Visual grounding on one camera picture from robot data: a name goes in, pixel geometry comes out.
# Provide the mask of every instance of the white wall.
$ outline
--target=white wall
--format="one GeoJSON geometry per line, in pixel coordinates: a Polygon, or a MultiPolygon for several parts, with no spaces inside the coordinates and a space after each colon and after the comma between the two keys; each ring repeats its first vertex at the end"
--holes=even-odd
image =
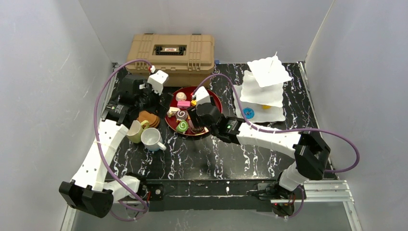
{"type": "Polygon", "coordinates": [[[0,2],[0,230],[59,230],[111,63],[79,2],[0,2]]]}
{"type": "MultiPolygon", "coordinates": [[[[364,230],[407,230],[408,1],[337,0],[306,59],[322,128],[350,137],[357,168],[341,174],[364,230]]],[[[353,163],[327,138],[335,167],[353,163]]]]}
{"type": "Polygon", "coordinates": [[[126,60],[134,34],[211,34],[215,58],[305,60],[333,0],[80,0],[109,58],[126,60]]]}

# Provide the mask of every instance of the white mug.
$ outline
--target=white mug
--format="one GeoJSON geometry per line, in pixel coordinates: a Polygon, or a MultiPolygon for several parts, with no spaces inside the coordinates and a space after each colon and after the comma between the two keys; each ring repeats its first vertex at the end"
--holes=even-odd
{"type": "Polygon", "coordinates": [[[147,148],[147,150],[155,152],[159,149],[166,150],[166,146],[163,144],[162,136],[159,130],[155,128],[148,128],[141,134],[141,142],[147,148]]]}
{"type": "Polygon", "coordinates": [[[142,121],[141,123],[137,120],[133,121],[132,125],[130,126],[129,131],[127,132],[127,138],[132,141],[133,143],[140,143],[140,137],[144,130],[149,127],[149,122],[147,120],[142,121]]]}

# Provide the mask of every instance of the black marble surface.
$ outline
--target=black marble surface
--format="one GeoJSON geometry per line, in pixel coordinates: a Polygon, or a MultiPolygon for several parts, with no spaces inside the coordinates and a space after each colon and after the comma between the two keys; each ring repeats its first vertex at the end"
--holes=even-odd
{"type": "MultiPolygon", "coordinates": [[[[309,98],[302,81],[298,64],[284,64],[292,81],[284,84],[283,110],[284,122],[264,123],[264,126],[291,129],[316,128],[309,98]]],[[[247,64],[219,64],[216,73],[229,76],[235,84],[242,84],[247,64]]],[[[126,70],[118,73],[115,89],[121,79],[127,75],[126,70]]],[[[178,88],[165,88],[166,92],[174,92],[178,88]]],[[[211,81],[212,90],[221,100],[223,113],[234,116],[232,90],[222,77],[211,81]]],[[[170,180],[211,180],[211,179],[272,179],[294,162],[288,156],[253,145],[228,144],[211,135],[186,137],[171,130],[162,119],[158,127],[166,151],[149,152],[143,144],[134,144],[127,138],[121,142],[112,161],[111,168],[122,177],[127,172],[139,173],[147,179],[170,180]]],[[[325,178],[333,179],[334,174],[325,174],[325,178]]]]}

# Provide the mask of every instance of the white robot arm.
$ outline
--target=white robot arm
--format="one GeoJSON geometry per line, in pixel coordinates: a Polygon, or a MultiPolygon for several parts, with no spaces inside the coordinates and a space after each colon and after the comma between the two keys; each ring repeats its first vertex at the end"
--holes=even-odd
{"type": "MultiPolygon", "coordinates": [[[[224,142],[257,145],[295,159],[295,162],[279,175],[277,183],[273,185],[275,192],[269,191],[271,194],[290,193],[307,180],[323,178],[330,148],[318,132],[260,132],[246,124],[243,119],[222,115],[204,87],[200,87],[193,97],[197,100],[197,106],[189,108],[188,111],[194,126],[207,127],[212,135],[224,142]]],[[[266,127],[262,129],[277,130],[266,127]]]]}
{"type": "MultiPolygon", "coordinates": [[[[140,110],[152,108],[155,112],[166,113],[166,105],[172,98],[172,95],[162,94],[167,78],[168,74],[159,70],[150,75],[148,80],[132,75],[122,80],[125,83],[119,89],[123,93],[119,95],[121,101],[109,101],[98,128],[99,143],[108,165],[140,110]]],[[[79,170],[70,182],[61,183],[59,192],[72,208],[103,218],[110,211],[113,202],[130,195],[117,181],[106,183],[106,173],[95,139],[79,170]]],[[[131,174],[120,180],[137,192],[140,179],[141,177],[131,174]]]]}

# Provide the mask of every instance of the red tray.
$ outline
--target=red tray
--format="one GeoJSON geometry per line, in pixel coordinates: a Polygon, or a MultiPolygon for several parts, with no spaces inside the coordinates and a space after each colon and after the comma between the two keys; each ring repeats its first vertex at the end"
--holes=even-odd
{"type": "MultiPolygon", "coordinates": [[[[195,89],[196,89],[196,87],[186,87],[186,88],[181,88],[181,89],[179,89],[178,91],[174,92],[174,93],[173,93],[174,97],[173,97],[173,100],[172,100],[171,103],[170,103],[170,107],[177,107],[176,95],[177,95],[177,93],[179,93],[180,91],[182,91],[182,92],[184,92],[184,93],[186,94],[186,96],[187,96],[187,101],[191,101],[191,94],[192,94],[192,92],[193,92],[195,89]]],[[[208,90],[208,89],[207,89],[207,91],[208,91],[208,94],[210,94],[210,95],[213,96],[217,108],[218,108],[219,111],[222,113],[221,101],[219,100],[219,98],[217,97],[217,95],[215,95],[214,92],[212,92],[212,91],[210,91],[210,90],[208,90]]],[[[177,127],[178,123],[177,123],[177,120],[176,120],[176,116],[175,116],[175,115],[172,116],[172,117],[170,117],[170,118],[166,115],[166,116],[165,116],[165,121],[166,121],[166,123],[169,125],[169,127],[171,127],[171,129],[173,129],[174,131],[176,131],[176,127],[177,127]]],[[[200,135],[203,135],[203,134],[206,134],[206,133],[208,133],[208,129],[207,129],[207,128],[205,128],[204,131],[203,131],[202,133],[199,133],[199,134],[194,134],[194,133],[191,132],[190,129],[188,129],[183,135],[186,135],[186,136],[200,136],[200,135]]]]}

